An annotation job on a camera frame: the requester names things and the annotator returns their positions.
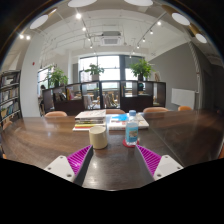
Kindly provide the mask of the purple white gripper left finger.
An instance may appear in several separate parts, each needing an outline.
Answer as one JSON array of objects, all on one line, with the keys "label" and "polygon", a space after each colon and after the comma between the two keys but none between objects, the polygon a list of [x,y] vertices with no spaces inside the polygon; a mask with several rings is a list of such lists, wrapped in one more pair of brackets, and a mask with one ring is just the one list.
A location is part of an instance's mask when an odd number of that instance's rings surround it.
[{"label": "purple white gripper left finger", "polygon": [[69,156],[58,156],[45,171],[81,186],[93,156],[93,146],[88,145]]}]

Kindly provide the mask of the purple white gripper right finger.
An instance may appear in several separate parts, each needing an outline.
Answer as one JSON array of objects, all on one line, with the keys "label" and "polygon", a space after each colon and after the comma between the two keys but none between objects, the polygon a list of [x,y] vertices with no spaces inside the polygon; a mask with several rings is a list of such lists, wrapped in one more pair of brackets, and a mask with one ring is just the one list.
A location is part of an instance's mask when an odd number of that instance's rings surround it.
[{"label": "purple white gripper right finger", "polygon": [[183,168],[169,155],[160,156],[140,145],[135,146],[134,153],[144,177],[150,181],[159,180]]}]

